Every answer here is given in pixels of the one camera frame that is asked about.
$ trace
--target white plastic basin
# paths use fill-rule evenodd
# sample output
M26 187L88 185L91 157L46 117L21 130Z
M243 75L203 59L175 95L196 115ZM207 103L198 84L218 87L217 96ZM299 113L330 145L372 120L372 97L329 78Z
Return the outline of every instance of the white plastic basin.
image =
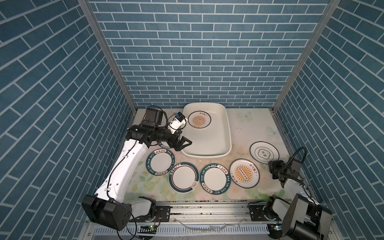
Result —
M219 103L189 103L183 109L183 115L192 123L191 113L204 111L211 122L204 128L192 127L187 123L182 135L192 141L192 145L181 150L188 157L220 158L232 149L231 132L225 107Z

